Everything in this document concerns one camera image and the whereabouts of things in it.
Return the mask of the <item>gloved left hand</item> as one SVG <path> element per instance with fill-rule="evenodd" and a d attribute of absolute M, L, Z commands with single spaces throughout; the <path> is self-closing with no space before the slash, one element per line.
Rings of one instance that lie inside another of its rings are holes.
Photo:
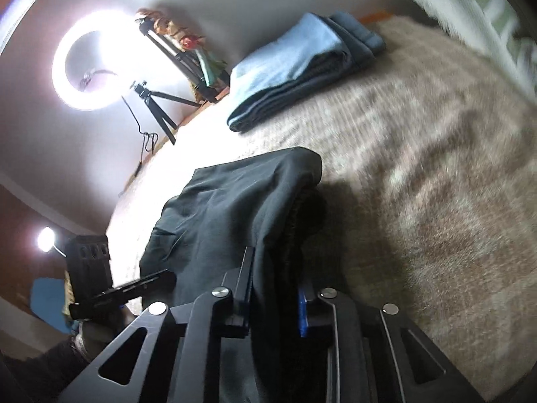
<path fill-rule="evenodd" d="M 121 306 L 97 319 L 83 320 L 74 338 L 75 348 L 91 362 L 136 318 L 127 306 Z"/>

